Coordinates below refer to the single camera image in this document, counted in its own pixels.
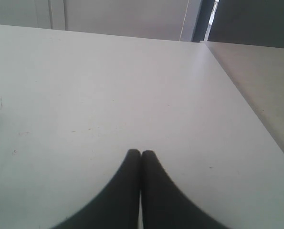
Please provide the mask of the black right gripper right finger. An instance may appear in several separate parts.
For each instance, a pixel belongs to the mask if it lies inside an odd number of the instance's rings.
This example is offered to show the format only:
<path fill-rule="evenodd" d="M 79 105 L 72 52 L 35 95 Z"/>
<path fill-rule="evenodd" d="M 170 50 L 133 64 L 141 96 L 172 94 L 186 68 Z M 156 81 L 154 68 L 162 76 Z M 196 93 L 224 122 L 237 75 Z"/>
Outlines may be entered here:
<path fill-rule="evenodd" d="M 153 151 L 141 157 L 141 204 L 145 229 L 223 229 L 174 184 Z"/>

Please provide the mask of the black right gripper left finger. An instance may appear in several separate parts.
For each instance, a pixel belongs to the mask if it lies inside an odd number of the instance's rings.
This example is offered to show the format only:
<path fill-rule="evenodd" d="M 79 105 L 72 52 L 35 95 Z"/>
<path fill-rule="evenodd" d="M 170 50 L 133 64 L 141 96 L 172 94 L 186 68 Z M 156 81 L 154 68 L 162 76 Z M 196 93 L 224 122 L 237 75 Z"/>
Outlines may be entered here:
<path fill-rule="evenodd" d="M 140 201 L 141 153 L 128 150 L 121 166 L 86 206 L 56 229 L 137 229 Z"/>

